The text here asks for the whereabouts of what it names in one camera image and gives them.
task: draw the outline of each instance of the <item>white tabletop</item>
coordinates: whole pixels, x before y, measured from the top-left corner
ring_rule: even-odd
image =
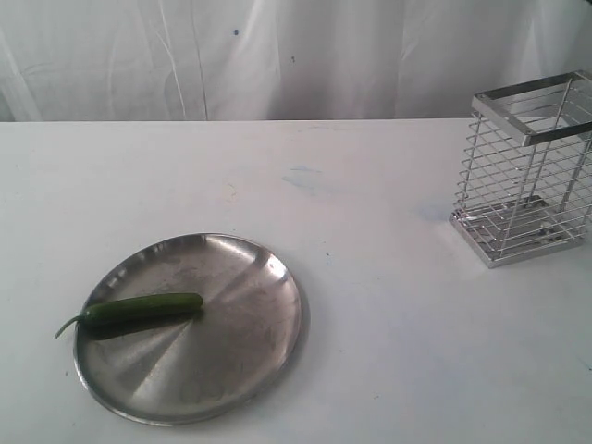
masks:
[[[591,442],[592,248],[481,265],[447,222],[467,123],[1,124],[0,442]],[[110,413],[56,329],[131,253],[212,231],[298,279],[302,352],[209,422]]]

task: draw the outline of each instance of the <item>metal wire basket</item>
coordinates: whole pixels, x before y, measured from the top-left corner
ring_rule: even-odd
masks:
[[[580,245],[592,212],[592,75],[482,92],[473,109],[452,225],[490,268]]]

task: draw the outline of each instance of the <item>white curtain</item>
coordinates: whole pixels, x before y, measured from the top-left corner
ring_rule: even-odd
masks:
[[[0,0],[0,120],[462,117],[577,68],[586,0]]]

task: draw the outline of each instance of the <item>stainless steel plate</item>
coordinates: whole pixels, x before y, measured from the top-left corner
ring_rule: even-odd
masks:
[[[80,380],[109,410],[159,426],[222,414],[260,392],[287,362],[301,298],[267,249],[219,234],[159,242],[125,260],[87,304],[197,292],[203,315],[101,335],[77,327]]]

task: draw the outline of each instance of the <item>pepper stem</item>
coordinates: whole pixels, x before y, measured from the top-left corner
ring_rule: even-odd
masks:
[[[57,339],[59,337],[59,335],[64,333],[64,330],[66,328],[68,328],[70,326],[70,324],[74,324],[76,321],[80,321],[83,318],[84,318],[84,316],[82,314],[79,314],[78,316],[74,316],[72,319],[67,321],[66,324],[64,324],[59,330],[57,330],[57,333],[55,333],[55,338]]]

